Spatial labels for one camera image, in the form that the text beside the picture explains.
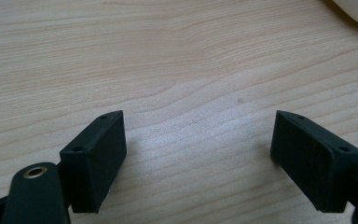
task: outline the light wood surface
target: light wood surface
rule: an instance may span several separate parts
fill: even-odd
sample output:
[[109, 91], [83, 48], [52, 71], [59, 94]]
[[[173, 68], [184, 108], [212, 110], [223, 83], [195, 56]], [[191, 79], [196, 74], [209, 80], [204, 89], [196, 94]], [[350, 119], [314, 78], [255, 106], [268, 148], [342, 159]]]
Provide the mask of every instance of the light wood surface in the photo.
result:
[[73, 223], [350, 223], [269, 158], [277, 109], [358, 147], [358, 24], [330, 1], [0, 0], [0, 197], [119, 109], [128, 157]]

